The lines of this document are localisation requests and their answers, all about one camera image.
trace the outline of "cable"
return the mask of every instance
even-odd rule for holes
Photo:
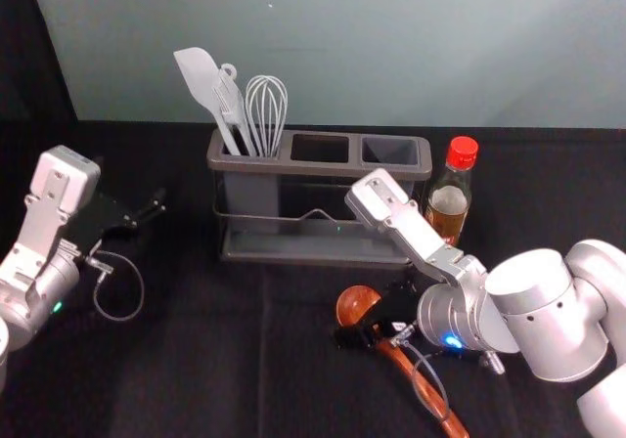
[[[144,278],[141,276],[141,272],[139,272],[139,269],[137,268],[137,266],[135,264],[133,264],[133,262],[129,258],[124,257],[123,255],[118,254],[117,252],[110,252],[108,250],[100,250],[97,247],[99,247],[99,246],[97,245],[96,246],[96,250],[93,251],[96,254],[108,255],[110,257],[117,257],[118,259],[121,259],[124,262],[126,262],[128,265],[130,265],[130,267],[133,269],[133,271],[137,275],[137,280],[139,281],[140,295],[139,295],[139,304],[137,305],[137,308],[135,308],[135,310],[132,313],[130,313],[127,316],[121,316],[121,317],[113,316],[113,315],[107,313],[102,308],[102,306],[100,305],[100,302],[98,301],[98,293],[100,292],[100,287],[102,286],[102,284],[104,282],[104,278],[101,278],[101,279],[98,279],[98,281],[96,282],[96,286],[94,287],[94,294],[93,294],[94,306],[96,307],[96,310],[104,318],[108,319],[109,321],[115,321],[117,323],[124,323],[126,321],[130,321],[131,319],[134,319],[141,312],[142,308],[144,307],[144,297],[146,295],[146,284],[144,283]]]
[[[409,350],[411,350],[418,357],[418,361],[414,364],[413,372],[411,374],[411,383],[413,384],[413,390],[415,391],[415,394],[418,396],[418,399],[420,400],[420,402],[422,403],[424,408],[427,411],[429,411],[437,420],[439,420],[440,422],[446,421],[450,417],[450,402],[448,401],[448,393],[446,392],[446,388],[443,387],[443,383],[441,382],[441,379],[439,379],[439,375],[434,370],[434,368],[432,367],[432,365],[428,361],[427,357],[424,356],[420,350],[418,350],[416,347],[411,345],[407,340],[402,342],[401,345],[403,347],[407,347]],[[428,404],[428,402],[422,396],[422,393],[420,392],[420,389],[418,389],[418,386],[417,386],[417,383],[416,383],[416,376],[418,374],[419,367],[420,367],[420,365],[422,363],[424,363],[424,365],[426,366],[426,369],[430,373],[430,377],[432,377],[434,382],[437,384],[437,388],[439,389],[439,392],[441,393],[441,397],[443,398],[443,402],[444,402],[444,404],[446,406],[446,411],[445,411],[445,413],[444,413],[444,415],[442,417],[440,417],[439,414],[437,413],[437,411],[434,410]]]

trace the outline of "black tablecloth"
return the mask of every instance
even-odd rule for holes
[[[455,131],[393,132],[429,138],[440,164]],[[331,340],[345,287],[383,289],[406,272],[219,262],[209,133],[107,123],[4,131],[3,251],[21,223],[36,158],[57,143],[102,154],[102,190],[129,204],[160,185],[170,193],[168,212],[127,247],[147,284],[142,314],[123,325],[105,321],[91,307],[93,278],[83,279],[10,357],[0,436],[443,436],[386,359],[337,351]],[[567,252],[585,238],[625,246],[620,133],[472,135],[481,152],[462,248],[488,268],[539,246]],[[611,356],[575,384],[542,382],[518,355],[503,359],[501,377],[470,361],[433,361],[471,436],[588,436],[575,400],[612,367]]]

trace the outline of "light blue wall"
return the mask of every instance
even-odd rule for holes
[[[81,119],[208,121],[172,57],[198,46],[281,77],[289,123],[626,124],[625,0],[39,3]]]

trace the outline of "soy sauce bottle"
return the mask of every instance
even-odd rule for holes
[[[448,244],[457,245],[471,203],[470,176],[478,143],[470,137],[450,142],[446,165],[428,195],[425,218]]]

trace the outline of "gray utensil holder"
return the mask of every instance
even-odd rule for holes
[[[344,197],[385,168],[419,198],[432,171],[424,138],[286,130],[276,157],[232,156],[218,130],[206,155],[215,175],[222,258],[398,267],[409,260],[354,219]]]

